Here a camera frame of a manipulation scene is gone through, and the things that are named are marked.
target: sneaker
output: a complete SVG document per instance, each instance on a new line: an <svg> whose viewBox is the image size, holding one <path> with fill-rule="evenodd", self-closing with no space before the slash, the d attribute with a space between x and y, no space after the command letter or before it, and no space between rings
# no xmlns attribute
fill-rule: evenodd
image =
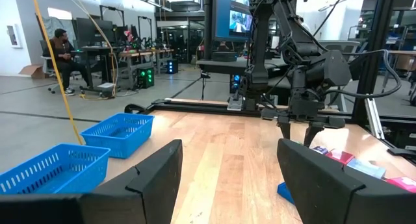
<svg viewBox="0 0 416 224"><path fill-rule="evenodd" d="M65 95L75 95L75 91L71 88L65 90Z"/></svg>

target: gray floor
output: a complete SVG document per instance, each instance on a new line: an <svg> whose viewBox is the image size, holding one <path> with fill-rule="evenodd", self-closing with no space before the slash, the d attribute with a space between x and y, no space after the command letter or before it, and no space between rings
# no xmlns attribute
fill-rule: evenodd
<svg viewBox="0 0 416 224"><path fill-rule="evenodd" d="M192 66L181 66L181 71L175 75L156 75L155 86L132 92L120 92L120 97L105 101L85 101L78 95L69 97L71 112L75 118L102 120L117 112L123 112L124 106L135 103L148 106L156 99L172 97L183 99L201 99L202 80L200 71ZM205 87L205 100L226 101L228 94L229 75L211 74ZM38 116L22 116L13 113L45 115L53 117L67 117L67 113L60 94L51 94L47 85L56 83L53 79L32 80L30 78L0 77L0 173L10 169L30 157L45 151L60 142L77 143L72 126L67 120L45 118ZM377 80L376 90L380 91L382 77ZM71 81L77 88L83 81ZM394 80L389 81L387 89L395 85ZM351 82L345 90L353 92L357 83ZM414 116L416 108L408 106L405 99L410 85L403 82L403 87L395 94L377 100L380 114L401 114ZM346 102L348 111L353 104ZM76 121L80 131L94 123Z"/></svg>

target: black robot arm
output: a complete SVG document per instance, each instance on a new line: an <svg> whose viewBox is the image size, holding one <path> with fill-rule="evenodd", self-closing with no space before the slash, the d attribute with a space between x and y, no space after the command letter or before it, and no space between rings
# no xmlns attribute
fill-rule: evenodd
<svg viewBox="0 0 416 224"><path fill-rule="evenodd" d="M279 47L282 57L292 66L289 72L291 101L287 112L266 110L264 118L278 118L278 125L285 138L290 138L290 120L308 121L304 145L309 146L316 133L324 127L344 127L343 119L318 117L324 105L323 93L331 87L345 86L351 79L350 69L342 53L337 50L321 53L312 35L299 24L292 0L250 0L253 16L251 31L252 55L245 72L243 95L253 103L260 102L260 95L267 89L268 73L265 69L265 51L268 21L272 15L279 25Z"/></svg>

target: blue basket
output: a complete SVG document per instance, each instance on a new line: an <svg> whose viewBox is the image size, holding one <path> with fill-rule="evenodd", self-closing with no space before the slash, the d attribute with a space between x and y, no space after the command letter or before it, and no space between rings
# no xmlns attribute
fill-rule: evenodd
<svg viewBox="0 0 416 224"><path fill-rule="evenodd" d="M0 175L0 195L91 192L105 178L109 152L59 144Z"/></svg>
<svg viewBox="0 0 416 224"><path fill-rule="evenodd" d="M110 156L128 158L151 134L154 116L119 113L81 133L89 146L110 148Z"/></svg>

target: man sitting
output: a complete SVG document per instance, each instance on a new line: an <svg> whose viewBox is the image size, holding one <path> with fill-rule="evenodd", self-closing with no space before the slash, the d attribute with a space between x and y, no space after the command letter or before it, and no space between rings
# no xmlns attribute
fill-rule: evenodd
<svg viewBox="0 0 416 224"><path fill-rule="evenodd" d="M79 71L89 86L88 76L84 65L71 60L71 51L75 49L68 41L68 35L64 29L55 30L55 36L50 39L52 51L57 62L57 68L62 74L62 83L64 86L65 95L75 95L75 90L70 88L71 72ZM48 48L45 48L43 56L50 57L51 53Z"/></svg>

